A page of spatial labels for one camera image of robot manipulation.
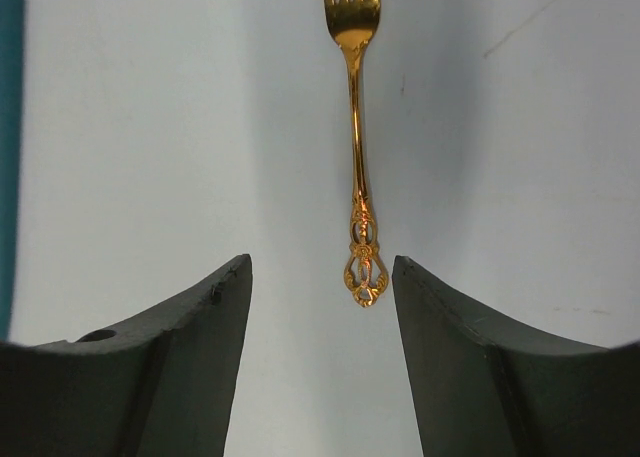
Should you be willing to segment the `teal cloth napkin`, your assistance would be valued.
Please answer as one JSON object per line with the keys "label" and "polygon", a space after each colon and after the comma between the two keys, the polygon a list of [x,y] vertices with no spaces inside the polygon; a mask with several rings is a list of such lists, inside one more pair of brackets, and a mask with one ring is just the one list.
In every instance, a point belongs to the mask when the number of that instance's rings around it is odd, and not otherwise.
{"label": "teal cloth napkin", "polygon": [[26,0],[1,0],[1,338],[9,336],[17,252]]}

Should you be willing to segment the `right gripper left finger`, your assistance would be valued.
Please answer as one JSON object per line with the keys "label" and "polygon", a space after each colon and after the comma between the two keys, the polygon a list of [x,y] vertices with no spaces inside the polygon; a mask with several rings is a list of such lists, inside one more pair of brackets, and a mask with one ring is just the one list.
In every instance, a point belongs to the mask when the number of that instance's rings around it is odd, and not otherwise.
{"label": "right gripper left finger", "polygon": [[239,255],[75,342],[1,346],[5,456],[220,456],[252,293]]}

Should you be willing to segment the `gold ornate fork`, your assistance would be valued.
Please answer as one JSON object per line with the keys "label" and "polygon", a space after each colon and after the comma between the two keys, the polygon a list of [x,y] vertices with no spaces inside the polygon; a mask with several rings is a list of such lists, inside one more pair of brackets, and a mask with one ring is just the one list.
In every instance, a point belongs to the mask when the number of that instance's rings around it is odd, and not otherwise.
{"label": "gold ornate fork", "polygon": [[352,134],[353,189],[349,224],[350,256],[344,283],[354,301],[373,306],[389,283],[380,257],[378,226],[368,188],[361,74],[366,49],[379,26],[381,0],[323,0],[328,32],[341,50],[346,64]]}

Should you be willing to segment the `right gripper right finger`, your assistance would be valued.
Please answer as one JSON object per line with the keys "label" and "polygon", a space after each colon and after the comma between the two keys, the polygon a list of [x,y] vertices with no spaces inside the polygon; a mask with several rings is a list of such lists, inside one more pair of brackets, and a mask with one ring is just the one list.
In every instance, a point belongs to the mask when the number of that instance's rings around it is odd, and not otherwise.
{"label": "right gripper right finger", "polygon": [[639,346],[508,317],[399,256],[393,290],[427,456],[635,456]]}

